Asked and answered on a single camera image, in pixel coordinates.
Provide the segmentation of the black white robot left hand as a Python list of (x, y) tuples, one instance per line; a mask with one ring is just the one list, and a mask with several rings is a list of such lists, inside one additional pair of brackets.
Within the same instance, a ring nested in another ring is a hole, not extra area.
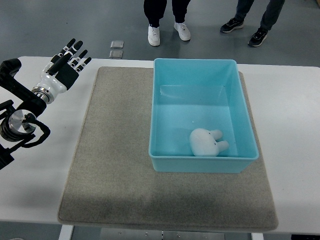
[(59, 94), (68, 91), (92, 60), (91, 57), (85, 58), (86, 49), (77, 54), (82, 45), (81, 40), (71, 39), (42, 70), (40, 82), (31, 91), (46, 104), (51, 104)]

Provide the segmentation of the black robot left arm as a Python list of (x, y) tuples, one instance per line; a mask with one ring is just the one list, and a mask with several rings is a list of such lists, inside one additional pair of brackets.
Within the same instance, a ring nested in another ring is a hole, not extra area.
[(46, 109), (45, 101), (14, 78), (21, 67), (22, 64), (17, 58), (0, 64), (0, 86), (22, 100), (17, 108), (11, 99), (0, 104), (0, 135), (4, 140), (15, 143), (12, 147), (0, 147), (1, 169), (14, 161), (14, 151), (40, 145), (51, 133), (49, 127), (37, 120)]

